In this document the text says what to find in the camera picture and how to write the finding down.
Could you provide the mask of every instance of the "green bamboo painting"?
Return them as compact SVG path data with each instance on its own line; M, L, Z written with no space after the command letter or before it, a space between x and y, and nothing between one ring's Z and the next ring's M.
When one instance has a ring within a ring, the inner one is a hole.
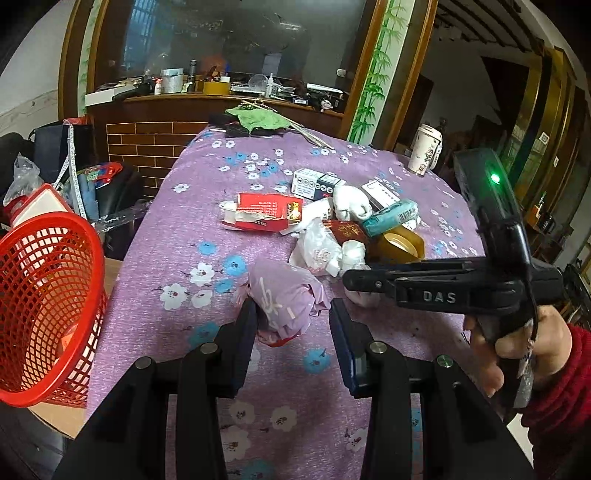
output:
M359 100L359 106L351 125L349 141L361 143L365 134L375 127L377 122L375 103L377 100L385 100L384 87L388 84L390 75L384 71L391 71L392 61L386 53L392 42L400 43L405 36L408 27L407 20L402 17L406 7L401 5L402 0L390 0L384 21L379 32L374 53L365 85Z

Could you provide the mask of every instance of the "black bag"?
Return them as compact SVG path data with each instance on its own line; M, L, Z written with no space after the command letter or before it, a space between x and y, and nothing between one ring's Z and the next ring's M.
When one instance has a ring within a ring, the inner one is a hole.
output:
M47 183L57 180L61 166L68 155L68 125L53 122L36 128L29 134L35 135L35 158L32 159L41 171L41 178ZM74 146L76 147L76 170L95 165L95 149L92 125L74 125Z

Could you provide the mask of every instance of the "red sleeve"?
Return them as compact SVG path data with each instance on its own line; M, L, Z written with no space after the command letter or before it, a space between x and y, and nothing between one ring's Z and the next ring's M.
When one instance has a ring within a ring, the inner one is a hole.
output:
M591 332L572 325L569 329L573 337L569 361L553 386L532 398L521 419L530 428L540 479L554 473L591 418Z

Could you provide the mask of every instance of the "ceiling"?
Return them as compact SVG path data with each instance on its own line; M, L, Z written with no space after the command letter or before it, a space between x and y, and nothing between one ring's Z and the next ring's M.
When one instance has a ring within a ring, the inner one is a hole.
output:
M536 40L513 0L439 0L435 23L456 27L462 40L531 51Z

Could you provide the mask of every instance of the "white box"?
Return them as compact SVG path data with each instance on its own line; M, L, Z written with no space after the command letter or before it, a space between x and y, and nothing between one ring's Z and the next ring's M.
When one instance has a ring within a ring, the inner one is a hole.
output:
M112 102L115 95L123 92L129 92L133 89L135 89L133 85L123 85L121 87L110 88L108 90L101 90L100 92L88 93L85 97L86 106Z
M367 194L369 202L377 211L383 210L400 201L398 195L377 180L372 180L365 185L361 185L361 189Z
M300 168L294 172L291 192L299 197L316 201L332 197L335 187L345 183L337 177L309 168Z

